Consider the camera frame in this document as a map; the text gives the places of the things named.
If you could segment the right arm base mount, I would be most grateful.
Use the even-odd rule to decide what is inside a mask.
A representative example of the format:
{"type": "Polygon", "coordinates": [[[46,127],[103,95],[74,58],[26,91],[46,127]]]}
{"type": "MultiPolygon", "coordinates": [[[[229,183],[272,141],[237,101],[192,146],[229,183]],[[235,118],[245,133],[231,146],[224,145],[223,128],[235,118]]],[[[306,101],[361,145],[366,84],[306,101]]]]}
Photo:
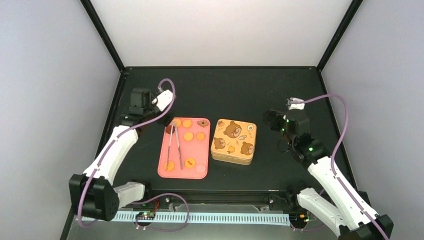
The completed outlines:
{"type": "Polygon", "coordinates": [[[271,192],[264,201],[267,202],[271,211],[283,211],[286,214],[303,214],[308,212],[301,207],[298,196],[292,191],[271,192]]]}

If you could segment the gold cookie tin box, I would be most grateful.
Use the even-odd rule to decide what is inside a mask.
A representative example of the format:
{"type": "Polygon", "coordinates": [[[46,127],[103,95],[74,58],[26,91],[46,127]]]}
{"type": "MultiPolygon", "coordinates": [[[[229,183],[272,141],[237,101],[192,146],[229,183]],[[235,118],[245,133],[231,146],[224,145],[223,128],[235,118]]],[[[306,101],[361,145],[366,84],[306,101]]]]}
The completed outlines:
{"type": "Polygon", "coordinates": [[[239,165],[250,165],[253,160],[253,154],[251,155],[231,155],[231,154],[218,154],[218,153],[211,153],[211,156],[214,160],[227,162],[227,163],[233,163],[233,164],[239,164],[239,165]]]}

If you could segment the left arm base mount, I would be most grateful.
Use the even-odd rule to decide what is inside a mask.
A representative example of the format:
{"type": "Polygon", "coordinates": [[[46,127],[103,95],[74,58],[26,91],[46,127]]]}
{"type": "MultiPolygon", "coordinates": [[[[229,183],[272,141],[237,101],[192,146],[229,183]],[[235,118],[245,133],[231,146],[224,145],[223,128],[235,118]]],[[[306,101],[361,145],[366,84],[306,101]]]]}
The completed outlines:
{"type": "Polygon", "coordinates": [[[167,205],[166,198],[170,198],[171,195],[169,193],[159,194],[157,196],[153,196],[151,198],[144,198],[141,200],[130,202],[127,205],[120,207],[119,209],[141,209],[141,210],[159,210],[167,205]]]}

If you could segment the clear plastic lid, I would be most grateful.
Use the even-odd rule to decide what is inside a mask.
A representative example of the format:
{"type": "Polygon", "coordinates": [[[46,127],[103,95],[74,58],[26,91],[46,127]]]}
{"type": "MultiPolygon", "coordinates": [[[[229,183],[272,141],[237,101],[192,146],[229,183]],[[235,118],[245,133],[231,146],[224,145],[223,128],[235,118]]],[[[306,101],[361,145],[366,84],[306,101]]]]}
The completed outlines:
{"type": "Polygon", "coordinates": [[[255,123],[221,118],[215,127],[210,152],[233,156],[254,155],[256,136],[255,123]]]}

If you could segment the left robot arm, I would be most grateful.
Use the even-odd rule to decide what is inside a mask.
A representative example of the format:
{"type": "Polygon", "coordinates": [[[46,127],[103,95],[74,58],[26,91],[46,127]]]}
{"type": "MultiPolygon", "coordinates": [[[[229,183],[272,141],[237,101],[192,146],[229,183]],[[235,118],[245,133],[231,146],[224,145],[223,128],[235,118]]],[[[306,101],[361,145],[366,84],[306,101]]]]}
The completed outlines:
{"type": "Polygon", "coordinates": [[[83,217],[111,221],[120,208],[144,198],[144,183],[129,181],[114,186],[115,176],[143,127],[163,117],[174,98],[171,90],[160,90],[157,96],[145,88],[132,90],[130,104],[104,148],[82,174],[73,174],[68,182],[71,205],[79,221],[83,217]]]}

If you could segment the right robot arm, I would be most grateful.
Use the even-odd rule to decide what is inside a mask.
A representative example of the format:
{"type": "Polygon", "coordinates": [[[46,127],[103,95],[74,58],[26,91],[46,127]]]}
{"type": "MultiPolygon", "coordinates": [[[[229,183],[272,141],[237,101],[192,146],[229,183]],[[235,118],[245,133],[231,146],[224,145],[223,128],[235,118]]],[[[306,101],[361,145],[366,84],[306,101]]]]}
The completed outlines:
{"type": "Polygon", "coordinates": [[[388,240],[394,223],[388,215],[377,213],[341,173],[330,152],[311,135],[310,120],[302,109],[286,112],[270,109],[263,115],[269,129],[279,132],[289,152],[327,193],[329,200],[312,187],[288,190],[285,204],[311,212],[339,240],[388,240]]]}

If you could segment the pink plastic tray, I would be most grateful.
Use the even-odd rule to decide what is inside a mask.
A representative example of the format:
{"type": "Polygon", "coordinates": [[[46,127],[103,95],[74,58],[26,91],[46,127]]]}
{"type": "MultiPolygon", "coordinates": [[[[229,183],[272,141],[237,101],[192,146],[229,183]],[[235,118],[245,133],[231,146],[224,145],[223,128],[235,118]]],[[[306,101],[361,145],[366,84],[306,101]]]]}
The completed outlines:
{"type": "Polygon", "coordinates": [[[173,134],[167,134],[164,130],[162,145],[158,160],[157,173],[162,178],[170,179],[191,179],[200,180],[203,179],[208,173],[208,162],[209,162],[209,143],[211,137],[211,123],[206,118],[198,117],[175,117],[181,119],[181,126],[177,127],[176,123],[172,121],[170,125],[175,127],[173,134]],[[191,119],[192,126],[185,128],[182,126],[182,122],[185,119],[191,119]],[[209,121],[208,127],[200,127],[197,124],[199,120],[209,121]],[[183,135],[186,132],[192,132],[194,138],[191,141],[185,141],[183,135]],[[203,132],[205,139],[202,141],[197,140],[196,134],[203,132]],[[184,162],[188,158],[195,159],[195,167],[186,168],[184,162]],[[164,170],[164,163],[166,161],[173,161],[175,168],[173,171],[164,170]],[[197,173],[196,166],[199,164],[206,165],[207,170],[204,173],[197,173]]]}

